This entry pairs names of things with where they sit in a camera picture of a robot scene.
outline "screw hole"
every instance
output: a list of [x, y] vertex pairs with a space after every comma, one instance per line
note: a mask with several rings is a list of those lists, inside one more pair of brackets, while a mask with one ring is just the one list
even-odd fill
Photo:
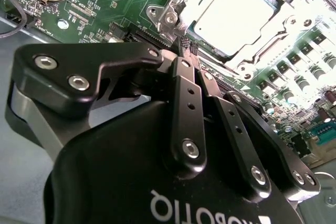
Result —
[[303, 25], [304, 25], [305, 27], [307, 27], [307, 26], [310, 26], [312, 23], [313, 23], [313, 22], [311, 21], [311, 19], [307, 19], [307, 20], [304, 21]]
[[191, 103], [188, 103], [188, 108], [191, 109], [191, 110], [194, 110], [195, 109], [195, 106]]
[[242, 133], [243, 133], [243, 131], [242, 131], [241, 128], [239, 128], [239, 127], [236, 127], [236, 131], [237, 131], [239, 134], [242, 134]]

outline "cable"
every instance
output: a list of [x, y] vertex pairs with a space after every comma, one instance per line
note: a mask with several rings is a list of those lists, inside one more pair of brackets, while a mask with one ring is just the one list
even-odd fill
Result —
[[0, 34], [0, 39], [9, 37], [9, 36], [14, 35], [17, 32], [19, 32], [27, 24], [27, 20], [28, 20], [27, 15], [25, 13], [25, 10], [23, 10], [23, 8], [22, 8], [21, 4], [19, 3], [19, 1], [18, 0], [9, 0], [9, 1], [12, 3], [12, 5], [14, 5], [14, 7], [20, 13], [20, 15], [21, 15], [21, 21], [17, 25], [17, 27], [15, 27], [13, 30], [7, 31], [5, 33]]

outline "green circuit board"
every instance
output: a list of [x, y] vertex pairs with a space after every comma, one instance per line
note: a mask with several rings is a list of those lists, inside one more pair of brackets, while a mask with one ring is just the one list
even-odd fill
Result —
[[[26, 13], [34, 18], [33, 27], [63, 43], [108, 42], [107, 38], [112, 24], [118, 24], [124, 28], [131, 26], [139, 28], [149, 36], [150, 40], [159, 41], [162, 45], [171, 45], [160, 37], [157, 28], [146, 15], [147, 6], [165, 6], [168, 0], [65, 0], [53, 5], [45, 5], [40, 0], [19, 0], [19, 2]], [[7, 0], [0, 1], [0, 7], [6, 12], [13, 9]], [[67, 29], [61, 29], [58, 26], [60, 19], [67, 21], [69, 24]], [[279, 55], [275, 57], [276, 59], [273, 59], [272, 64], [257, 69], [254, 78], [248, 82], [221, 74], [204, 62], [202, 62], [202, 67], [211, 72], [218, 81], [224, 83], [229, 90], [239, 92], [250, 101], [255, 102], [255, 104], [264, 105], [266, 102], [271, 102], [275, 106], [275, 113], [268, 115], [268, 117], [275, 121], [276, 127], [279, 130], [278, 134], [283, 140], [290, 141], [292, 137], [299, 133], [305, 139], [309, 139], [312, 137], [311, 130], [322, 124], [317, 116], [318, 108], [324, 108], [330, 114], [336, 115], [336, 106], [333, 107], [323, 97], [323, 94], [327, 90], [336, 91], [336, 83], [333, 82], [322, 88], [319, 87], [319, 93], [316, 94], [316, 98], [311, 98], [311, 105], [305, 107], [287, 103], [282, 96], [284, 89], [279, 88], [276, 93], [267, 95], [260, 89], [259, 85], [268, 79], [270, 72], [277, 68], [277, 64], [284, 62], [284, 60], [288, 61], [289, 57], [299, 53], [306, 45], [311, 44], [312, 40], [323, 34], [323, 31], [326, 30], [325, 20], [323, 15], [319, 16], [316, 20], [316, 25], [312, 29], [298, 34], [296, 40], [291, 45], [279, 51]], [[328, 32], [331, 33], [334, 27], [329, 27], [327, 29]], [[226, 57], [226, 55], [219, 54], [206, 41], [199, 37], [197, 38], [192, 26], [187, 31], [187, 36], [189, 39], [196, 41], [200, 49], [207, 54], [215, 57]], [[333, 38], [332, 35], [327, 36], [327, 38], [324, 37], [325, 41], [328, 41], [327, 48], [312, 44], [314, 46], [314, 53], [321, 60], [320, 62], [316, 60], [316, 55], [310, 58], [307, 57], [309, 64], [305, 68], [305, 72], [309, 71], [309, 68], [314, 65], [321, 65], [322, 59], [326, 55], [335, 52], [336, 46], [333, 42], [334, 40], [331, 40], [331, 38]], [[305, 75], [303, 70], [297, 69], [297, 72], [302, 76]], [[314, 103], [317, 98], [321, 98], [319, 104]], [[291, 126], [291, 131], [285, 132], [285, 128], [288, 125]]]
[[[24, 10], [36, 17], [35, 27], [64, 43], [101, 42], [110, 24], [128, 27], [133, 23], [149, 29], [156, 36], [156, 28], [148, 20], [145, 7], [148, 4], [164, 5], [167, 0], [66, 0], [55, 5], [43, 5], [38, 0], [19, 0]], [[3, 0], [2, 8], [10, 4]], [[67, 30], [57, 26], [59, 19], [69, 23]]]

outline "capacitor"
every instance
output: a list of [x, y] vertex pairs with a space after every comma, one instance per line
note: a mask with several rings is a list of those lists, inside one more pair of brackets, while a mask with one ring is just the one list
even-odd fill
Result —
[[327, 64], [332, 69], [336, 69], [336, 58], [331, 58], [331, 59], [327, 60]]
[[318, 79], [319, 81], [326, 81], [326, 72], [324, 72], [322, 69], [318, 68], [315, 69], [312, 74], [315, 76], [316, 79]]
[[286, 126], [285, 127], [285, 132], [286, 133], [292, 132], [292, 127], [291, 126]]
[[303, 93], [307, 94], [311, 91], [311, 86], [308, 81], [301, 80], [301, 81], [298, 81], [297, 84], [300, 87], [300, 89], [303, 91]]
[[332, 103], [332, 105], [336, 105], [336, 95], [331, 92], [330, 90], [324, 93], [325, 98], [328, 99], [329, 102]]
[[325, 109], [320, 108], [317, 111], [320, 119], [324, 122], [324, 123], [329, 123], [331, 121], [331, 118], [329, 116], [329, 114], [325, 111]]
[[273, 105], [270, 102], [265, 103], [264, 106], [265, 106], [265, 111], [268, 114], [273, 114], [274, 113]]
[[285, 98], [289, 104], [296, 103], [296, 97], [291, 91], [286, 91], [283, 93], [283, 98]]
[[275, 124], [271, 124], [270, 128], [274, 131], [274, 133], [278, 134], [279, 131], [277, 130], [277, 127], [275, 126]]

